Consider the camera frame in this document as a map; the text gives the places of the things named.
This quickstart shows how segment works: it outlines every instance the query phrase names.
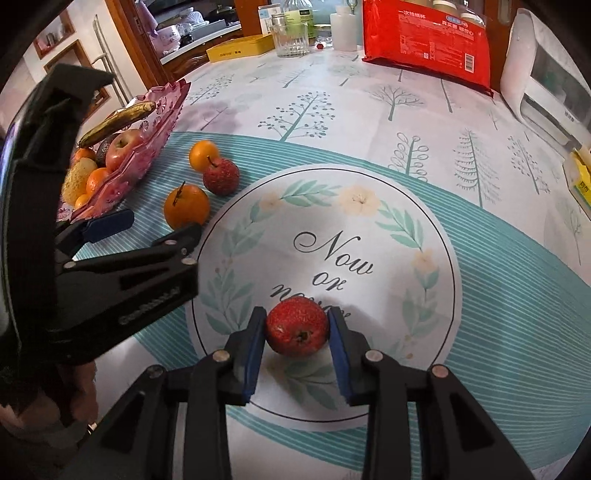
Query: glass bottle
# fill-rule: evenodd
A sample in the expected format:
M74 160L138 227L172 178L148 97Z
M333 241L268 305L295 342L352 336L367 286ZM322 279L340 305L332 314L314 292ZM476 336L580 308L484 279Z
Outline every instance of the glass bottle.
M308 24L308 45L313 46L316 43L316 30L310 0L285 0L283 10L288 25L304 22Z

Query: red package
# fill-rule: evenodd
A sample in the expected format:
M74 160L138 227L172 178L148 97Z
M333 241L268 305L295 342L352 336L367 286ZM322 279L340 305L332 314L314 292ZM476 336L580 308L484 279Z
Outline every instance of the red package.
M363 0L363 42L364 61L444 74L492 95L483 27L410 2Z

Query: fruit plate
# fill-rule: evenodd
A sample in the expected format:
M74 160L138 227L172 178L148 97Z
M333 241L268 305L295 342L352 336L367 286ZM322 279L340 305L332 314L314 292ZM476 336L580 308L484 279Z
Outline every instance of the fruit plate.
M71 212L73 222L95 218L108 212L123 200L135 184L143 178L152 161L167 142L190 86L190 83L181 79L162 87L151 88L146 94L136 97L129 103L128 106L144 100L156 102L154 112L129 126L129 128L141 130L145 140L135 147L121 166L106 178L84 207L72 212L71 209L62 206L58 213L62 218L58 219L67 219L64 217L68 211Z
M209 222L193 256L199 295L187 325L199 355L243 329L256 305L293 295L337 305L349 327L402 364L443 362L460 324L462 282L443 227L410 191L369 170L283 170L234 197ZM265 346L246 409L300 430L367 423L339 395L330 351L290 359Z

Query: white appliance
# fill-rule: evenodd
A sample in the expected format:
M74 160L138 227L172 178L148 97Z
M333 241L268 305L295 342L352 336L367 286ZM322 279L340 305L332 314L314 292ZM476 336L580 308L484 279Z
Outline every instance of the white appliance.
M591 145L591 90L558 38L517 11L501 93L515 116L557 150Z

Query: bowl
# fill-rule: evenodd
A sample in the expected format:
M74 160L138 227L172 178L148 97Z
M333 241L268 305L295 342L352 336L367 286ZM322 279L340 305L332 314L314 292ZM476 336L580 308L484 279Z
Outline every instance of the bowl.
M172 84L151 88L146 94L136 97L129 103L128 106L144 100L152 100L156 103L156 109L148 117L127 127L139 128L144 141L135 147L119 168L105 179L86 205L73 211L69 205L62 202L58 211L58 220L69 219L75 222L95 218L107 213L125 198L135 184L143 178L167 142L190 86L190 83L181 79Z

